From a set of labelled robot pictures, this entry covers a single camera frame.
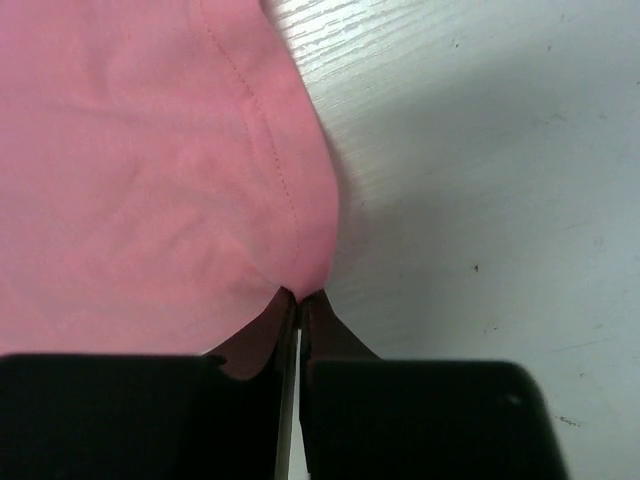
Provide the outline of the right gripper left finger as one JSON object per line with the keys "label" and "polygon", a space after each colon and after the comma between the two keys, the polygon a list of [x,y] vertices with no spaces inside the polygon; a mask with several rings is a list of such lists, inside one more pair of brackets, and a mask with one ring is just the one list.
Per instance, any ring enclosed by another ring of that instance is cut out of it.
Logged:
{"label": "right gripper left finger", "polygon": [[212,350],[203,400],[209,479],[286,479],[296,368],[296,300],[279,289],[265,310]]}

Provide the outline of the pink t shirt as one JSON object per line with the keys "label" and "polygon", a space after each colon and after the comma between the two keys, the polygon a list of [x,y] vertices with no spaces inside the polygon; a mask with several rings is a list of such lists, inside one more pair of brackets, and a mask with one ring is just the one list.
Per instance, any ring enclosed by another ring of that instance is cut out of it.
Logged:
{"label": "pink t shirt", "polygon": [[3,353],[202,353],[325,285],[338,200],[268,2],[2,3]]}

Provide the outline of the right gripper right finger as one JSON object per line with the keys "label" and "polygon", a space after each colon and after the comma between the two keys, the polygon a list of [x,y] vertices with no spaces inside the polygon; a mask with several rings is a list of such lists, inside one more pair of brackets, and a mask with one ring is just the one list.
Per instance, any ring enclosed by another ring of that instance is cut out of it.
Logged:
{"label": "right gripper right finger", "polygon": [[301,307],[299,415],[312,479],[384,477],[384,362],[325,292]]}

